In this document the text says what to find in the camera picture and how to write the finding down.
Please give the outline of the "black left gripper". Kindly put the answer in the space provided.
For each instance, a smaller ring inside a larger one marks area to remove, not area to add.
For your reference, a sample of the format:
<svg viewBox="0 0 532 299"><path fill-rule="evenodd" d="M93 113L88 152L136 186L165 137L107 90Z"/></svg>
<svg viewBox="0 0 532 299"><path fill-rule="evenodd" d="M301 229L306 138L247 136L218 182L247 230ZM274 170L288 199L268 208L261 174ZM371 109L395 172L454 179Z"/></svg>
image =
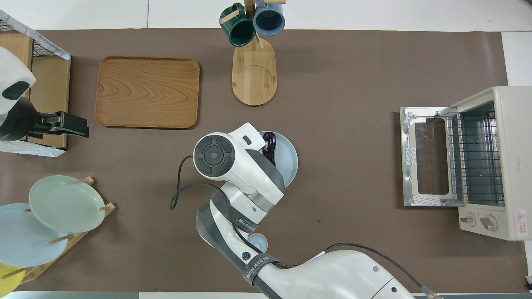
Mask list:
<svg viewBox="0 0 532 299"><path fill-rule="evenodd" d="M33 104L22 97L8 112L4 123L0 127L0 140L11 142L27 135L42 139L47 135L76 135L89 137L90 129L87 119L58 111L54 114L52 126L43 120L51 114L38 112Z"/></svg>

